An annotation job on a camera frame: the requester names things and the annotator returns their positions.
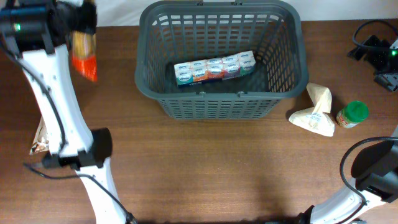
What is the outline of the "spaghetti packet with orange ends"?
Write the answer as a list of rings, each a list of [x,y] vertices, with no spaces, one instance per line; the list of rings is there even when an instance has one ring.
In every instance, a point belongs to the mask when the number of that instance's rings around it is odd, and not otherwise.
[[[95,34],[78,31],[72,33],[72,65],[87,80],[97,81]]]

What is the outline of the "green lidded spice jar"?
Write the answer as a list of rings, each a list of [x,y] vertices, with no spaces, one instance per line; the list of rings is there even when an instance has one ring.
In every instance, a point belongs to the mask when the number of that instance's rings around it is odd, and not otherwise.
[[[336,115],[337,123],[344,128],[353,128],[369,116],[369,108],[362,101],[352,101]]]

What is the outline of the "beige paper flour bag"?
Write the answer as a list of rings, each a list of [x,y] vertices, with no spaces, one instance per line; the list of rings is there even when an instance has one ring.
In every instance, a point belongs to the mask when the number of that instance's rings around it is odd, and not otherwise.
[[[313,107],[296,111],[289,122],[326,137],[333,137],[335,124],[331,120],[332,94],[329,88],[314,83],[307,84],[307,92]]]

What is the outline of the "grey plastic shopping basket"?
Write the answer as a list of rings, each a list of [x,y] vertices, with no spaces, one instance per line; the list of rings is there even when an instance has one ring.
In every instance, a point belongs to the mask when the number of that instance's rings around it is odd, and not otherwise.
[[[178,87],[174,65],[252,51],[244,77]],[[256,119],[308,83],[298,12],[283,1],[159,1],[139,21],[135,83],[175,119]]]

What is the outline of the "brown snack bag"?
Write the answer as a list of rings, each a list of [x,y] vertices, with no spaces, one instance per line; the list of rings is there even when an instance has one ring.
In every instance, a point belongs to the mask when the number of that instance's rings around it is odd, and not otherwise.
[[[44,119],[41,118],[29,154],[49,151],[49,139]]]

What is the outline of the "white tissue multipack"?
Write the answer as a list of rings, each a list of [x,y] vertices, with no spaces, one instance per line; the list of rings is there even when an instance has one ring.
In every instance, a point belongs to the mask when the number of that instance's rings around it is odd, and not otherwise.
[[[196,60],[174,65],[178,87],[217,82],[244,77],[254,72],[253,51],[240,52],[219,58]]]

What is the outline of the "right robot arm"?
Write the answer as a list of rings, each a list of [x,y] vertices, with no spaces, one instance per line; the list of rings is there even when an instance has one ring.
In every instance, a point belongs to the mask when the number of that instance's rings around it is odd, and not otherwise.
[[[370,143],[356,156],[350,180],[345,161],[357,147]],[[340,162],[344,187],[327,201],[300,213],[295,223],[353,223],[364,212],[397,199],[397,135],[367,138],[351,146]]]

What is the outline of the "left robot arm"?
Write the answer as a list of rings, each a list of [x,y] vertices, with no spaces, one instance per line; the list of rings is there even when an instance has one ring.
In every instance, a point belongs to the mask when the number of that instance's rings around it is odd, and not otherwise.
[[[27,168],[68,166],[85,186],[97,223],[135,223],[120,202],[111,173],[108,128],[90,129],[81,113],[70,67],[96,80],[94,1],[13,1],[1,8],[1,49],[24,72],[49,138],[43,159]]]

